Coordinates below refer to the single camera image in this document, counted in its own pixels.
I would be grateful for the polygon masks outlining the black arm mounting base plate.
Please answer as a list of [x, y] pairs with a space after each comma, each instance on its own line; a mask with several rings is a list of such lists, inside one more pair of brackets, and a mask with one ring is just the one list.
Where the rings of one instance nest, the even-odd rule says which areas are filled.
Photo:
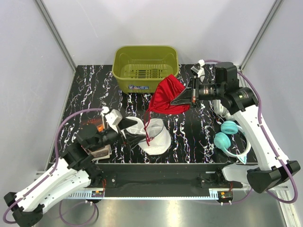
[[241, 189], [223, 179], [226, 164], [99, 164], [110, 200], [216, 200]]

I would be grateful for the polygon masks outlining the teal cat-ear headphones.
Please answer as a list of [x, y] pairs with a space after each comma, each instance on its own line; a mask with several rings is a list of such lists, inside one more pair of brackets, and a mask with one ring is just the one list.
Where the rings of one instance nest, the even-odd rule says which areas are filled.
[[[214, 137], [214, 145], [227, 156], [237, 158], [242, 164], [245, 165], [247, 163], [247, 155], [251, 150], [251, 143], [247, 139], [244, 129], [234, 121], [230, 120], [223, 122], [220, 129], [221, 131], [218, 132]], [[231, 138], [233, 135], [239, 133], [242, 134], [246, 140], [246, 148], [242, 153], [234, 154], [229, 150], [232, 145]]]

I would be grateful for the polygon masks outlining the red bra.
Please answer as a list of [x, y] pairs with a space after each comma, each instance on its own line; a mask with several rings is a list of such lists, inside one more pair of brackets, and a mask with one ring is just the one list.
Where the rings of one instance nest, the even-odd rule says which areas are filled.
[[149, 136], [147, 132], [147, 127], [151, 122], [151, 112], [158, 114], [181, 114], [190, 109], [189, 104], [173, 105], [173, 101], [181, 92], [185, 89], [183, 84], [174, 76], [169, 75], [163, 79], [158, 85], [152, 95], [152, 98], [149, 102], [148, 109], [144, 114], [144, 131], [146, 134], [147, 145], [150, 146], [150, 142], [153, 140], [153, 137]]

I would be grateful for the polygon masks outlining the white mesh laundry bag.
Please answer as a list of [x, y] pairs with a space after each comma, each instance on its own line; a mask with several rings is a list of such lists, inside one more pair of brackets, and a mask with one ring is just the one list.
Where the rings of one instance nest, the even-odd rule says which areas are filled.
[[137, 121], [136, 125], [127, 128], [126, 130], [131, 134], [143, 135], [144, 139], [138, 143], [138, 146], [148, 155], [161, 155], [165, 153], [171, 145], [171, 136], [164, 125], [162, 119], [151, 119], [147, 126], [147, 134], [151, 139], [149, 145], [146, 141], [146, 133], [144, 130], [144, 123], [140, 118], [129, 116], [127, 119]]

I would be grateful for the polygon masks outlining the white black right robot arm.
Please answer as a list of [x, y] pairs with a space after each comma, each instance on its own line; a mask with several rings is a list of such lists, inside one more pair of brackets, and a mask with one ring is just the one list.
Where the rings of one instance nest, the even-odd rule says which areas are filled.
[[282, 183], [291, 181], [300, 171], [298, 161], [291, 161], [275, 141], [261, 113], [261, 99], [250, 85], [241, 87], [240, 72], [231, 62], [217, 62], [214, 82], [204, 83], [205, 61], [200, 60], [191, 71], [193, 77], [186, 88], [171, 101], [172, 105], [198, 106], [204, 100], [219, 100], [239, 124], [247, 144], [257, 158], [256, 166], [230, 164], [215, 175], [219, 187], [232, 181], [246, 183], [257, 193], [268, 192]]

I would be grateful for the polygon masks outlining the olive green plastic basket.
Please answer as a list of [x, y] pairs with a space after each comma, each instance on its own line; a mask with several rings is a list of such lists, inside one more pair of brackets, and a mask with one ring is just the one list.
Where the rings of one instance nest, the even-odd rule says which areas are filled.
[[178, 53], [171, 46], [131, 45], [119, 48], [112, 74], [123, 93], [153, 93], [169, 75], [179, 73]]

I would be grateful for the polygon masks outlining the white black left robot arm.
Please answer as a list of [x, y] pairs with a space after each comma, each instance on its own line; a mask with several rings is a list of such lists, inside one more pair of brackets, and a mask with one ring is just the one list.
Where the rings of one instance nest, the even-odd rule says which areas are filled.
[[131, 148], [145, 138], [144, 135], [126, 131], [138, 122], [122, 118], [115, 129], [101, 131], [94, 124], [85, 124], [76, 134], [76, 140], [59, 155], [57, 162], [36, 181], [20, 192], [9, 192], [4, 200], [12, 211], [14, 223], [32, 227], [55, 204], [85, 187], [98, 187], [103, 183], [103, 172], [93, 162], [96, 149], [122, 140]]

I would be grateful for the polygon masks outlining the dark orange paperback book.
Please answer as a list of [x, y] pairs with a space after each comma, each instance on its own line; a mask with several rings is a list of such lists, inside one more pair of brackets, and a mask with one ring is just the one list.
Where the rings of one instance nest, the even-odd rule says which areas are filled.
[[109, 159], [111, 155], [110, 145], [104, 145], [100, 141], [101, 132], [108, 128], [103, 116], [84, 120], [80, 123], [80, 130], [88, 132], [87, 141], [84, 142], [85, 149], [89, 151], [95, 161]]

